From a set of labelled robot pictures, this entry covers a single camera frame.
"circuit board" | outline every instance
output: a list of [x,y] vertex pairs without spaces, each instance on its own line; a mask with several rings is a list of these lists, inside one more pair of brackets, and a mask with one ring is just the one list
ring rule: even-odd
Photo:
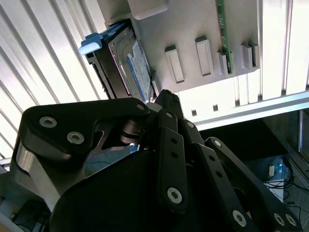
[[216,7],[217,7],[217,14],[218,14],[221,44],[222,44],[222,52],[226,54],[227,71],[228,73],[232,73],[233,67],[231,65],[231,54],[230,54],[231,52],[228,46],[224,0],[216,0]]

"metal frame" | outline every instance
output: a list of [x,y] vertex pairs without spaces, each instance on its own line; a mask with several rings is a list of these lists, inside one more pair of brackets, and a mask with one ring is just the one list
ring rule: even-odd
[[304,140],[304,111],[298,112],[298,138],[297,138],[297,152],[302,152]]
[[197,121],[194,124],[201,131],[305,108],[309,108],[309,91],[238,106],[229,109],[228,112],[218,111],[216,117]]

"white plastic tab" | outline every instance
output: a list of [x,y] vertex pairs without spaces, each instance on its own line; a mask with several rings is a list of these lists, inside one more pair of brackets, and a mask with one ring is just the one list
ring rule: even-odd
[[169,7],[169,0],[128,0],[128,3],[137,20],[164,12]]
[[209,40],[205,36],[202,36],[197,38],[195,43],[197,45],[197,55],[202,76],[214,74]]
[[[234,71],[232,71],[232,73],[228,73],[227,71],[227,62],[226,62],[226,54],[224,54],[222,51],[218,51],[218,56],[219,56],[219,61],[220,61],[220,68],[221,68],[221,73],[225,76],[225,77],[232,77],[235,76]],[[234,64],[234,56],[233,53],[230,53],[230,57],[231,57],[231,61],[230,64],[232,66],[232,68],[235,67]]]
[[249,46],[252,49],[252,61],[253,67],[260,67],[260,46],[255,43],[250,43]]
[[240,52],[242,53],[243,67],[251,70],[253,68],[252,48],[243,43],[240,46]]
[[175,46],[167,47],[165,49],[165,56],[169,66],[169,72],[176,83],[184,81],[183,71],[180,65],[177,49]]
[[159,96],[159,93],[161,92],[162,88],[158,79],[158,73],[155,72],[152,76],[151,82],[153,83],[153,87],[154,87],[154,92],[156,94],[156,96]]

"screw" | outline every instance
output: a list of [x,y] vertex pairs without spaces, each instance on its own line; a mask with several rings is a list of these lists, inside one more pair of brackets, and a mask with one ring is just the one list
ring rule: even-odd
[[213,142],[214,142],[214,144],[216,144],[218,147],[221,147],[221,143],[220,143],[219,141],[214,140]]
[[171,115],[169,112],[166,112],[166,115],[169,117],[173,117],[173,115]]
[[10,219],[13,220],[16,217],[16,214],[11,214]]
[[285,217],[286,217],[286,219],[288,219],[288,221],[289,221],[293,226],[296,226],[296,221],[294,220],[294,218],[292,218],[291,215],[286,214]]
[[84,137],[79,132],[72,131],[68,133],[67,140],[72,144],[82,144],[84,142]]
[[47,128],[53,128],[57,125],[57,121],[52,117],[41,117],[40,125]]
[[194,128],[194,124],[192,122],[187,122],[187,125],[191,128]]
[[168,197],[170,199],[171,202],[175,203],[175,204],[180,204],[183,200],[183,197],[181,195],[181,193],[178,191],[178,189],[170,187],[168,189]]
[[275,217],[275,220],[276,220],[280,225],[282,225],[282,226],[285,225],[283,219],[281,218],[281,216],[280,216],[279,214],[274,213],[274,217]]
[[247,221],[245,217],[242,215],[242,213],[238,210],[233,210],[233,218],[234,220],[241,226],[241,227],[246,227]]
[[140,104],[137,105],[137,108],[139,108],[139,109],[141,109],[141,110],[144,110],[144,109],[145,109],[145,107],[143,107],[143,106],[140,105]]

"cable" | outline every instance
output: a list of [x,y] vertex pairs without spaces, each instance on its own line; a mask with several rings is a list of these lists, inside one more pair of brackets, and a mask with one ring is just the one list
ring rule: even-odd
[[[282,180],[282,181],[275,181],[276,183],[278,182],[278,184],[276,184],[276,185],[273,185],[273,184],[271,184],[271,183],[267,183],[268,185],[270,185],[270,186],[268,186],[269,187],[269,189],[284,189],[284,188],[289,188],[291,185],[292,185],[292,183],[291,182],[289,182],[289,181],[285,181],[285,180]],[[281,184],[282,182],[286,182],[287,184],[284,184],[284,185],[282,185],[282,186],[279,186],[279,184]]]
[[294,185],[295,187],[299,188],[299,189],[302,189],[304,191],[307,191],[309,192],[309,189],[308,188],[303,188],[303,187],[300,187],[299,185],[295,184],[295,183],[292,183],[292,185]]
[[286,189],[284,189],[284,190],[283,190],[283,193],[284,193],[284,191],[286,191],[286,192],[288,193],[288,195],[287,195],[286,197],[284,197],[284,198],[283,198],[283,200],[286,200],[286,199],[288,199],[288,198],[289,198],[289,196],[290,196],[290,192],[289,192],[288,190],[286,190]]
[[285,206],[287,206],[287,207],[291,207],[291,208],[299,208],[299,209],[301,209],[302,211],[304,211],[304,212],[306,212],[306,213],[309,213],[309,211],[308,211],[308,210],[306,210],[306,209],[303,209],[303,208],[299,207],[299,206],[298,206],[298,205],[296,205],[294,202],[288,202],[287,204],[285,204]]
[[300,223],[300,215],[301,215],[301,208],[299,208],[299,216],[298,216],[299,223]]

